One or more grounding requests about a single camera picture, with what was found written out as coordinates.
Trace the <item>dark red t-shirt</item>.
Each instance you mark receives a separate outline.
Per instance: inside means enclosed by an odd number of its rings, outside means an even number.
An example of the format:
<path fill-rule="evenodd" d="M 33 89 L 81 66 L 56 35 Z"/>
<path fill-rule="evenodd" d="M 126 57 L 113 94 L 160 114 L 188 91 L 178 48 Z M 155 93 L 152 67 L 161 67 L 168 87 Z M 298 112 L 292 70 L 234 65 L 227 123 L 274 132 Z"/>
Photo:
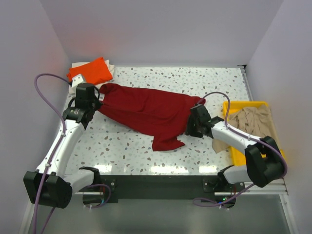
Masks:
<path fill-rule="evenodd" d="M 153 136 L 153 151 L 171 151 L 185 146 L 177 137 L 187 127 L 190 109 L 201 98 L 157 89 L 107 83 L 99 112 L 137 132 Z"/>

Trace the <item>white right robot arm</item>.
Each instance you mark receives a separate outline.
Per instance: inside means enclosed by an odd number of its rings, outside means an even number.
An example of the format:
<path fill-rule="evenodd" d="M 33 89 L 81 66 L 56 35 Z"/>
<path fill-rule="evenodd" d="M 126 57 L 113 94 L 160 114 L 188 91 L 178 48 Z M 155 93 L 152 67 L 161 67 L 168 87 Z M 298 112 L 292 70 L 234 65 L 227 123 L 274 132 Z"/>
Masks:
<path fill-rule="evenodd" d="M 276 141 L 270 136 L 260 138 L 249 135 L 220 117 L 211 117 L 206 107 L 201 104 L 195 105 L 190 111 L 186 135 L 218 139 L 245 157 L 244 165 L 232 165 L 218 173 L 217 186 L 220 190 L 227 192 L 239 182 L 252 182 L 263 188 L 282 178 L 287 172 L 286 162 Z"/>

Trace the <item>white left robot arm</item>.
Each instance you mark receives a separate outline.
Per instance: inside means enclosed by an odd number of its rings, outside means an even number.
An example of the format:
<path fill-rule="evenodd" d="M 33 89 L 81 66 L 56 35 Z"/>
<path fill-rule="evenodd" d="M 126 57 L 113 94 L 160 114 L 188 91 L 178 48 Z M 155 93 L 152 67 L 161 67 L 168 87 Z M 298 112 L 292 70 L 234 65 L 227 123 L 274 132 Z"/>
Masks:
<path fill-rule="evenodd" d="M 85 187 L 96 191 L 101 186 L 99 170 L 83 166 L 66 176 L 72 151 L 95 112 L 101 107 L 99 90 L 90 83 L 81 83 L 61 118 L 61 127 L 48 154 L 33 172 L 26 172 L 23 182 L 30 201 L 35 205 L 66 208 L 74 193 Z"/>

